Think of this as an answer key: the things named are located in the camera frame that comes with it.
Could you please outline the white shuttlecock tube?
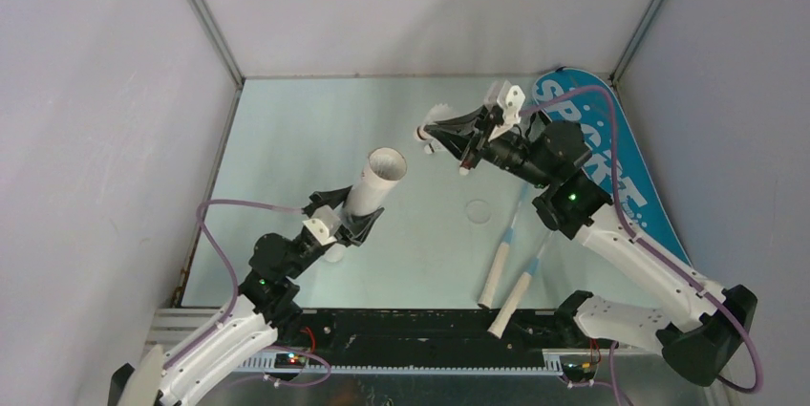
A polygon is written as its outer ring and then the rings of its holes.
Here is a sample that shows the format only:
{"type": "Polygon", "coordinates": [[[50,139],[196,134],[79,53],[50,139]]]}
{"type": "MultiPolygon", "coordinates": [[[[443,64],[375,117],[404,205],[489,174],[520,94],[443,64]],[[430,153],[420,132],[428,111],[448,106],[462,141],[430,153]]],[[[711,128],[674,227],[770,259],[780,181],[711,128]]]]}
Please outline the white shuttlecock tube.
{"type": "Polygon", "coordinates": [[[407,161],[399,151],[390,147],[372,150],[359,181],[352,186],[343,204],[344,213],[352,217],[372,214],[382,206],[406,173],[407,161]]]}

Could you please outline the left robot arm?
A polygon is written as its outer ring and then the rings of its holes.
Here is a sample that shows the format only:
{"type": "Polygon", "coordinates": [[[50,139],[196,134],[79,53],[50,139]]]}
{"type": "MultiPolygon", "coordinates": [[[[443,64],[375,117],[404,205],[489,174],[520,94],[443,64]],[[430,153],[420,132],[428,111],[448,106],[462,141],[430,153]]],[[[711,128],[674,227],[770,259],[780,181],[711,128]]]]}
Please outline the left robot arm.
{"type": "Polygon", "coordinates": [[[302,332],[294,279],[337,246],[360,246],[383,213],[389,192],[365,183],[314,192],[300,233],[293,239],[260,237],[250,272],[230,300],[175,347],[155,346],[137,367],[122,365],[111,377],[111,405],[196,405],[253,354],[290,345],[302,332]]]}

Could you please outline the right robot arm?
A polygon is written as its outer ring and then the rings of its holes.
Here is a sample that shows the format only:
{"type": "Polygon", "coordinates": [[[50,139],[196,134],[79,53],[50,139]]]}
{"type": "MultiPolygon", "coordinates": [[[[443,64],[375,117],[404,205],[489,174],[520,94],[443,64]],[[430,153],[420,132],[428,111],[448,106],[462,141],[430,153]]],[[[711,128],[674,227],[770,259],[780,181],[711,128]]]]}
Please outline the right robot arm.
{"type": "Polygon", "coordinates": [[[745,342],[757,298],[725,288],[683,264],[641,228],[584,170],[591,152],[580,124],[546,119],[533,139],[515,131],[497,107],[429,120],[416,129],[464,170],[481,161],[539,189],[533,207],[543,224],[597,253],[657,301],[624,305],[590,291],[573,292],[555,311],[555,332],[569,347],[606,339],[663,357],[681,377],[708,387],[745,342]]]}

